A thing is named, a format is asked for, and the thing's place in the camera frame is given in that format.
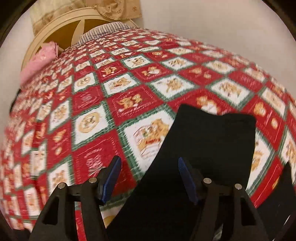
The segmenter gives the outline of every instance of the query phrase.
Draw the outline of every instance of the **red square pattern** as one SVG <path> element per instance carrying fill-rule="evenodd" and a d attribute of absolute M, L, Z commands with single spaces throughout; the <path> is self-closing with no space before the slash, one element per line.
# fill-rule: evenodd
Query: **red square pattern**
<path fill-rule="evenodd" d="M 136 76 L 142 82 L 150 82 L 154 79 L 169 75 L 171 70 L 166 69 L 159 63 L 153 63 L 141 68 L 132 70 L 134 76 Z"/>
<path fill-rule="evenodd" d="M 19 204 L 20 214 L 21 214 L 22 218 L 29 219 L 29 213 L 27 211 L 24 191 L 23 190 L 17 191 L 16 196 L 17 196 L 17 202 Z"/>
<path fill-rule="evenodd" d="M 178 72 L 179 75 L 196 83 L 197 85 L 208 85 L 214 80 L 220 79 L 223 75 L 216 73 L 204 66 L 193 66 L 189 69 Z"/>
<path fill-rule="evenodd" d="M 52 168 L 71 152 L 71 122 L 60 126 L 47 140 L 47 169 Z"/>
<path fill-rule="evenodd" d="M 130 58 L 130 57 L 132 57 L 134 55 L 138 55 L 138 54 L 139 54 L 138 52 L 126 52 L 126 53 L 115 55 L 115 56 L 113 56 L 113 58 L 120 60 L 123 58 Z"/>
<path fill-rule="evenodd" d="M 91 72 L 95 71 L 93 66 L 86 66 L 82 70 L 79 70 L 78 72 L 75 73 L 75 79 L 80 79 L 84 77 L 86 74 L 89 74 Z"/>
<path fill-rule="evenodd" d="M 79 241 L 85 241 L 85 231 L 84 231 L 84 225 L 83 225 L 83 219 L 81 215 L 80 210 L 75 210 L 75 220 L 76 220 L 76 229 L 77 229 L 77 235 Z"/>
<path fill-rule="evenodd" d="M 22 185 L 28 186 L 34 183 L 31 179 L 30 173 L 30 155 L 26 155 L 21 159 L 21 168 L 22 168 Z"/>
<path fill-rule="evenodd" d="M 182 58 L 186 58 L 186 59 L 191 60 L 197 64 L 202 64 L 204 62 L 214 60 L 213 57 L 206 56 L 201 53 L 187 53 L 187 54 L 182 55 Z"/>
<path fill-rule="evenodd" d="M 67 86 L 64 90 L 59 93 L 56 93 L 56 97 L 53 100 L 51 111 L 53 111 L 57 106 L 63 103 L 72 95 L 72 86 Z"/>
<path fill-rule="evenodd" d="M 169 42 L 169 41 L 164 41 L 162 43 L 159 43 L 157 45 L 158 47 L 161 47 L 162 49 L 171 49 L 171 48 L 177 48 L 180 47 L 180 45 L 176 42 Z"/>
<path fill-rule="evenodd" d="M 48 120 L 49 115 L 42 122 L 36 123 L 32 142 L 33 148 L 38 148 L 39 145 L 43 142 L 44 138 L 47 136 Z"/>
<path fill-rule="evenodd" d="M 83 62 L 88 61 L 88 60 L 89 60 L 89 57 L 86 55 L 86 56 L 78 59 L 77 61 L 75 61 L 74 62 L 74 66 L 77 66 L 79 64 L 82 64 Z"/>
<path fill-rule="evenodd" d="M 282 118 L 280 118 L 276 111 L 256 95 L 250 102 L 247 103 L 241 112 L 248 113 L 256 117 L 256 126 L 277 150 L 281 142 L 285 122 Z"/>
<path fill-rule="evenodd" d="M 149 57 L 150 59 L 153 59 L 154 61 L 164 61 L 164 60 L 167 60 L 169 58 L 173 58 L 176 56 L 175 54 L 170 53 L 168 51 L 164 51 L 164 50 L 148 52 L 148 53 L 145 53 L 145 55 L 147 57 Z"/>
<path fill-rule="evenodd" d="M 88 109 L 90 106 L 99 103 L 104 98 L 100 86 L 90 86 L 84 91 L 77 92 L 72 97 L 72 111 L 73 116 Z"/>
<path fill-rule="evenodd" d="M 237 60 L 235 60 L 235 59 L 233 59 L 231 57 L 225 57 L 225 58 L 221 58 L 219 60 L 222 61 L 222 62 L 230 64 L 234 68 L 245 68 L 246 67 L 244 64 L 238 62 Z"/>
<path fill-rule="evenodd" d="M 36 190 L 39 198 L 39 205 L 43 208 L 48 200 L 47 176 L 43 173 L 37 180 Z"/>
<path fill-rule="evenodd" d="M 115 125 L 137 117 L 163 102 L 145 85 L 140 85 L 124 93 L 117 93 L 107 99 Z"/>
<path fill-rule="evenodd" d="M 101 62 L 103 59 L 110 58 L 110 57 L 111 57 L 110 54 L 108 54 L 108 53 L 104 53 L 104 54 L 98 55 L 98 56 L 96 56 L 96 57 L 93 57 L 93 58 L 91 59 L 91 61 L 92 61 L 94 64 L 96 64 L 96 63 L 98 63 L 98 62 Z"/>
<path fill-rule="evenodd" d="M 259 187 L 256 189 L 254 194 L 251 196 L 251 201 L 253 202 L 255 208 L 258 208 L 266 198 L 272 193 L 276 187 L 279 177 L 283 171 L 283 166 L 276 156 L 270 165 L 265 177 L 260 183 Z"/>
<path fill-rule="evenodd" d="M 149 47 L 149 46 L 150 45 L 148 45 L 148 44 L 138 43 L 138 44 L 128 46 L 128 49 L 130 49 L 132 51 L 135 51 L 135 50 L 146 48 L 146 47 Z"/>
<path fill-rule="evenodd" d="M 125 72 L 126 69 L 124 69 L 119 61 L 104 65 L 96 71 L 100 83 L 103 83 L 105 80 L 115 77 L 116 75 L 124 74 Z"/>
<path fill-rule="evenodd" d="M 276 85 L 274 85 L 271 81 L 266 82 L 266 86 L 271 89 L 279 98 L 281 98 L 285 103 L 288 103 L 288 96 L 286 95 L 285 92 Z"/>
<path fill-rule="evenodd" d="M 258 92 L 263 87 L 261 82 L 240 71 L 234 71 L 228 77 L 254 92 Z"/>
<path fill-rule="evenodd" d="M 217 113 L 218 115 L 236 112 L 236 110 L 229 106 L 225 101 L 219 99 L 216 95 L 206 89 L 191 91 L 184 96 L 168 102 L 168 105 L 171 106 L 175 112 L 177 112 L 181 104 L 192 105 L 209 113 Z"/>
<path fill-rule="evenodd" d="M 122 152 L 116 130 L 98 137 L 73 152 L 76 183 L 84 183 L 88 178 L 97 176 L 100 169 L 107 167 L 115 155 L 121 157 L 122 169 L 112 195 L 116 196 L 133 189 L 136 182 Z"/>

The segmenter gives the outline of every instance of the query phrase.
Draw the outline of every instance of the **white wall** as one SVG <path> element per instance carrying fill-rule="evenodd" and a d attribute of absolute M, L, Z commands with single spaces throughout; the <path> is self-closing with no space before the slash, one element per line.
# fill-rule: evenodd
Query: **white wall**
<path fill-rule="evenodd" d="M 238 53 L 262 66 L 296 97 L 296 42 L 263 1 L 141 0 L 141 7 L 145 28 Z"/>
<path fill-rule="evenodd" d="M 13 26 L 0 48 L 0 140 L 8 120 L 10 104 L 20 87 L 22 60 L 34 38 L 29 11 Z"/>

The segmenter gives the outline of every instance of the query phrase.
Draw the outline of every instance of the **christmas tablecloth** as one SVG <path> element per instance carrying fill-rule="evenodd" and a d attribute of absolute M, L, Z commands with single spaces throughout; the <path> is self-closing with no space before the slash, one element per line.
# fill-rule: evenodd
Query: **christmas tablecloth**
<path fill-rule="evenodd" d="M 122 171 L 102 207 L 108 225 L 156 156 L 181 103 L 214 115 L 256 117 L 247 186 L 256 207 L 287 162 L 295 183 L 296 107 L 281 84 L 235 53 L 129 29 L 72 46 L 18 96 L 0 163 L 0 207 L 9 224 L 32 229 L 58 183 L 82 183 L 119 155 Z M 78 204 L 76 221 L 83 240 Z"/>

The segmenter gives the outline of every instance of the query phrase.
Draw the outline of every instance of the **beige curtain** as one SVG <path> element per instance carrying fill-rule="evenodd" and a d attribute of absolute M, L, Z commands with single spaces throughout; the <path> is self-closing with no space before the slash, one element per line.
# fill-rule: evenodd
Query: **beige curtain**
<path fill-rule="evenodd" d="M 38 0 L 30 8 L 34 35 L 51 20 L 82 7 L 86 7 L 85 0 Z"/>
<path fill-rule="evenodd" d="M 140 0 L 86 0 L 86 6 L 96 5 L 97 11 L 114 20 L 141 17 Z"/>

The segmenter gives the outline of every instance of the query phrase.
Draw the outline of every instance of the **green trim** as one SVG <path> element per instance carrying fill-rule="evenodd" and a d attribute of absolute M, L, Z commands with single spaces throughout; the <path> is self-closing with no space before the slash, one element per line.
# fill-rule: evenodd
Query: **green trim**
<path fill-rule="evenodd" d="M 133 189 L 128 190 L 127 192 L 120 194 L 118 196 L 112 197 L 104 206 L 100 207 L 101 212 L 111 209 L 113 207 L 123 205 L 132 192 Z"/>
<path fill-rule="evenodd" d="M 284 110 L 284 113 L 283 113 L 283 115 L 276 109 L 276 108 L 274 108 L 271 104 L 270 104 L 270 102 L 268 102 L 262 95 L 263 95 L 263 93 L 264 93 L 264 91 L 266 90 L 266 89 L 269 89 L 269 91 L 271 92 L 271 93 L 274 93 L 270 88 L 268 88 L 267 86 L 264 86 L 259 92 L 258 92 L 258 96 L 261 98 L 261 99 L 263 99 L 273 110 L 275 110 L 276 111 L 276 113 L 285 121 L 286 120 L 286 117 L 287 117 L 287 109 L 289 108 L 289 106 L 288 106 L 288 104 L 286 104 L 280 97 L 278 97 L 275 93 L 275 95 L 276 95 L 276 97 L 278 97 L 283 103 L 284 103 L 284 105 L 285 105 L 285 110 Z"/>
<path fill-rule="evenodd" d="M 284 157 L 282 156 L 281 152 L 283 151 L 284 143 L 285 143 L 285 141 L 286 141 L 286 138 L 287 138 L 287 135 L 288 135 L 288 131 L 290 132 L 290 135 L 292 136 L 289 127 L 286 125 L 286 126 L 285 126 L 285 129 L 284 129 L 284 132 L 283 132 L 283 135 L 282 135 L 282 138 L 281 138 L 281 143 L 280 143 L 280 145 L 279 145 L 279 147 L 278 147 L 278 151 L 277 151 L 277 154 L 278 154 L 278 156 L 279 156 L 279 159 L 280 159 L 281 163 L 282 163 L 284 166 L 286 165 L 287 162 L 285 161 L 285 159 L 284 159 Z"/>
<path fill-rule="evenodd" d="M 130 68 L 130 67 L 128 67 L 128 66 L 126 65 L 126 63 L 124 62 L 124 61 L 126 61 L 126 60 L 128 60 L 128 59 L 130 59 L 130 58 L 136 58 L 136 57 L 139 57 L 139 56 L 141 56 L 141 57 L 143 57 L 144 59 L 148 60 L 149 63 L 143 64 L 143 65 L 140 65 L 140 66 L 136 66 L 136 67 L 134 67 L 134 68 Z M 123 65 L 124 67 L 126 67 L 126 68 L 129 69 L 129 70 L 131 70 L 131 69 L 136 69 L 136 68 L 139 68 L 139 67 L 143 67 L 143 66 L 145 66 L 145 65 L 148 65 L 148 64 L 153 63 L 153 61 L 152 61 L 151 59 L 147 58 L 144 54 L 139 54 L 139 55 L 136 55 L 136 56 L 129 56 L 129 58 L 127 58 L 127 59 L 121 59 L 120 62 L 122 63 L 122 65 Z"/>
<path fill-rule="evenodd" d="M 128 139 L 124 133 L 124 130 L 127 127 L 133 125 L 134 123 L 137 123 L 138 121 L 143 120 L 143 119 L 145 119 L 153 114 L 156 114 L 157 112 L 160 112 L 162 110 L 164 110 L 169 116 L 171 116 L 171 118 L 173 120 L 175 119 L 175 117 L 176 117 L 175 112 L 173 112 L 173 110 L 167 104 L 163 104 L 159 107 L 156 107 L 155 109 L 153 109 L 151 111 L 148 111 L 144 114 L 137 116 L 134 119 L 127 120 L 127 121 L 123 122 L 120 126 L 118 126 L 117 133 L 119 136 L 122 150 L 126 156 L 126 160 L 128 161 L 129 166 L 131 167 L 130 168 L 131 172 L 133 173 L 133 176 L 134 176 L 135 180 L 137 180 L 137 181 L 143 177 L 144 173 L 140 170 L 140 168 L 138 166 L 136 157 L 134 156 L 133 151 L 128 143 Z"/>
<path fill-rule="evenodd" d="M 50 130 L 50 117 L 53 114 L 53 112 L 59 108 L 62 104 L 64 104 L 66 101 L 69 101 L 69 117 L 67 119 L 65 119 L 62 123 L 60 123 L 59 125 L 57 125 L 55 128 L 53 128 L 52 130 Z M 49 116 L 49 121 L 48 121 L 48 134 L 53 133 L 56 129 L 58 129 L 60 126 L 62 126 L 63 124 L 65 124 L 69 119 L 71 119 L 72 116 L 72 98 L 69 97 L 68 99 L 66 99 L 63 103 L 60 103 L 53 111 L 51 111 L 50 116 Z"/>
<path fill-rule="evenodd" d="M 252 196 L 254 194 L 254 192 L 257 190 L 258 186 L 261 184 L 263 178 L 265 177 L 266 173 L 269 170 L 269 167 L 274 159 L 274 157 L 276 156 L 276 153 L 274 151 L 274 149 L 272 148 L 272 146 L 269 144 L 268 140 L 263 136 L 263 134 L 259 131 L 258 128 L 256 128 L 256 134 L 259 135 L 259 137 L 263 140 L 263 142 L 267 145 L 267 148 L 270 150 L 270 154 L 269 157 L 266 160 L 266 163 L 264 164 L 264 166 L 262 167 L 261 172 L 259 173 L 259 175 L 256 177 L 256 179 L 254 180 L 253 184 L 251 185 L 250 188 L 248 188 L 246 190 L 247 194 L 249 196 Z"/>
<path fill-rule="evenodd" d="M 70 185 L 73 185 L 75 183 L 75 178 L 74 178 L 74 171 L 73 171 L 73 163 L 72 163 L 72 156 L 69 155 L 67 157 L 65 157 L 63 160 L 61 160 L 59 163 L 55 164 L 51 169 L 48 169 L 46 171 L 47 173 L 47 180 L 46 180 L 46 183 L 47 183 L 47 194 L 48 196 L 50 196 L 51 194 L 49 193 L 50 191 L 50 182 L 49 182 L 49 175 L 54 172 L 58 167 L 60 167 L 61 165 L 65 164 L 65 163 L 68 163 L 68 171 L 69 171 L 69 178 L 70 178 Z"/>
<path fill-rule="evenodd" d="M 165 63 L 168 63 L 169 61 L 171 61 L 171 60 L 173 60 L 173 59 L 176 59 L 176 58 L 180 58 L 180 59 L 186 60 L 187 62 L 191 63 L 191 65 L 189 65 L 189 66 L 185 66 L 185 67 L 182 67 L 182 68 L 179 68 L 179 69 L 174 69 L 174 68 L 170 67 L 169 65 L 166 65 L 166 64 L 165 64 Z M 171 59 L 168 59 L 168 60 L 166 60 L 166 61 L 161 61 L 161 62 L 159 62 L 159 63 L 161 63 L 164 67 L 166 67 L 166 68 L 168 68 L 168 69 L 170 69 L 170 70 L 172 70 L 172 71 L 175 71 L 175 72 L 180 71 L 181 69 L 185 69 L 185 68 L 189 68 L 189 67 L 192 67 L 192 66 L 194 66 L 194 65 L 197 65 L 196 63 L 194 63 L 194 62 L 192 62 L 192 61 L 190 61 L 190 60 L 188 60 L 188 59 L 182 58 L 182 57 L 179 56 L 179 55 L 176 56 L 176 57 L 173 57 L 173 58 L 171 58 Z"/>
<path fill-rule="evenodd" d="M 78 91 L 75 92 L 75 90 L 74 90 L 75 83 L 76 83 L 78 80 L 84 78 L 85 76 L 87 76 L 87 75 L 89 75 L 89 74 L 93 74 L 93 76 L 94 76 L 94 84 L 92 84 L 92 85 L 87 85 L 87 86 L 84 87 L 83 89 L 80 89 L 80 90 L 78 90 Z M 90 72 L 90 73 L 84 75 L 83 77 L 81 77 L 80 79 L 78 79 L 78 80 L 72 82 L 72 94 L 73 94 L 73 95 L 75 95 L 75 94 L 78 93 L 78 92 L 83 92 L 83 91 L 85 91 L 88 87 L 95 86 L 95 85 L 97 85 L 97 84 L 99 83 L 99 81 L 98 81 L 98 76 L 96 75 L 95 72 Z"/>
<path fill-rule="evenodd" d="M 186 83 L 189 83 L 189 84 L 192 84 L 193 85 L 193 87 L 192 88 L 188 88 L 188 89 L 185 89 L 185 90 L 183 90 L 183 91 L 181 91 L 181 92 L 178 92 L 178 93 L 176 93 L 175 95 L 173 95 L 172 97 L 170 97 L 170 98 L 167 98 L 165 95 L 163 95 L 155 86 L 153 86 L 153 83 L 156 83 L 156 82 L 158 82 L 158 81 L 161 81 L 162 79 L 164 79 L 164 78 L 168 78 L 168 77 L 171 77 L 171 76 L 173 76 L 173 75 L 175 75 L 175 76 L 177 76 L 178 78 L 180 78 L 181 80 L 183 80 L 184 82 L 186 82 Z M 189 80 L 187 80 L 187 79 L 184 79 L 183 77 L 181 77 L 181 76 L 179 76 L 179 75 L 177 75 L 177 74 L 171 74 L 171 75 L 168 75 L 168 76 L 165 76 L 165 77 L 162 77 L 162 78 L 159 78 L 159 79 L 156 79 L 156 80 L 154 80 L 154 81 L 151 81 L 151 82 L 148 82 L 148 83 L 146 83 L 146 85 L 147 86 L 149 86 L 149 88 L 159 97 L 159 98 L 161 98 L 162 100 L 164 100 L 165 102 L 169 102 L 169 101 L 171 101 L 171 100 L 174 100 L 174 99 L 176 99 L 176 98 L 178 98 L 178 97 L 180 97 L 180 96 L 182 96 L 182 95 L 184 95 L 184 94 L 186 94 L 187 92 L 189 92 L 189 91 L 191 91 L 191 90 L 193 90 L 193 89 L 198 89 L 199 88 L 199 86 L 198 85 L 196 85 L 195 83 L 193 83 L 193 82 L 191 82 L 191 81 L 189 81 Z"/>
<path fill-rule="evenodd" d="M 247 91 L 249 91 L 249 94 L 238 105 L 235 104 L 234 102 L 232 102 L 230 99 L 222 96 L 219 92 L 217 92 L 217 91 L 215 91 L 215 90 L 212 89 L 212 87 L 214 85 L 216 85 L 217 83 L 219 83 L 219 82 L 221 82 L 223 80 L 226 80 L 226 79 L 228 79 L 229 81 L 235 83 L 236 85 L 240 86 L 241 88 L 246 89 Z M 232 80 L 232 79 L 230 79 L 230 78 L 228 78 L 226 76 L 223 76 L 221 79 L 218 79 L 215 82 L 212 82 L 212 83 L 206 85 L 205 88 L 208 89 L 209 91 L 213 92 L 220 99 L 225 100 L 230 106 L 232 106 L 233 108 L 235 108 L 237 110 L 242 110 L 244 108 L 244 106 L 249 102 L 249 100 L 251 98 L 253 98 L 253 96 L 255 95 L 253 91 L 249 90 L 248 88 L 240 85 L 239 83 L 235 82 L 234 80 Z"/>
<path fill-rule="evenodd" d="M 77 120 L 80 116 L 82 116 L 82 115 L 84 115 L 84 114 L 90 112 L 91 110 L 96 109 L 96 108 L 99 108 L 101 105 L 103 105 L 103 108 L 104 108 L 104 111 L 105 111 L 105 115 L 106 115 L 106 121 L 107 121 L 107 123 L 108 123 L 108 126 L 105 127 L 105 128 L 103 128 L 103 129 L 100 130 L 99 132 L 95 133 L 95 134 L 92 135 L 91 137 L 89 137 L 89 138 L 87 138 L 87 139 L 81 141 L 81 142 L 78 143 L 78 144 L 75 144 L 75 131 L 76 131 L 76 130 L 75 130 L 75 122 L 76 122 L 76 120 Z M 110 110 L 109 110 L 109 107 L 108 107 L 108 104 L 107 104 L 106 100 L 101 101 L 101 103 L 100 103 L 99 105 L 92 106 L 91 108 L 89 108 L 89 109 L 87 109 L 87 110 L 81 112 L 79 115 L 73 117 L 73 119 L 72 119 L 72 130 L 73 130 L 73 132 L 72 132 L 72 151 L 75 151 L 75 150 L 77 150 L 79 147 L 81 147 L 81 146 L 83 146 L 83 145 L 85 145 L 85 144 L 91 142 L 92 140 L 96 139 L 98 136 L 100 136 L 100 135 L 102 135 L 102 134 L 105 134 L 105 133 L 109 132 L 111 129 L 114 128 L 114 126 L 115 126 L 115 123 L 114 123 L 114 120 L 113 120 L 113 118 L 112 118 L 112 115 L 111 115 L 111 112 L 110 112 Z"/>
<path fill-rule="evenodd" d="M 123 76 L 123 75 L 125 75 L 125 74 L 128 74 L 129 77 L 130 77 L 132 80 L 134 80 L 134 81 L 136 82 L 136 84 L 135 84 L 135 85 L 132 85 L 132 86 L 130 86 L 130 87 L 128 87 L 128 88 L 126 88 L 126 89 L 124 89 L 124 90 L 122 90 L 122 91 L 118 91 L 118 92 L 116 92 L 116 93 L 114 93 L 114 94 L 108 94 L 107 91 L 106 91 L 106 88 L 105 88 L 104 84 L 106 84 L 106 83 L 108 83 L 108 82 L 110 82 L 110 81 L 112 81 L 112 80 L 114 80 L 114 79 L 116 79 L 116 78 L 119 78 L 119 77 L 121 77 L 121 76 Z M 115 94 L 117 94 L 117 93 L 126 92 L 127 90 L 129 90 L 129 89 L 131 89 L 131 88 L 134 88 L 134 87 L 136 87 L 136 86 L 139 86 L 139 85 L 141 84 L 141 82 L 138 81 L 138 79 L 137 79 L 137 78 L 136 78 L 131 72 L 126 72 L 125 74 L 120 75 L 120 76 L 116 76 L 116 77 L 114 77 L 113 79 L 108 79 L 108 80 L 106 80 L 105 82 L 101 83 L 101 90 L 102 90 L 102 92 L 103 92 L 105 98 L 108 98 L 108 97 L 110 97 L 110 96 L 112 96 L 112 95 L 115 95 Z"/>

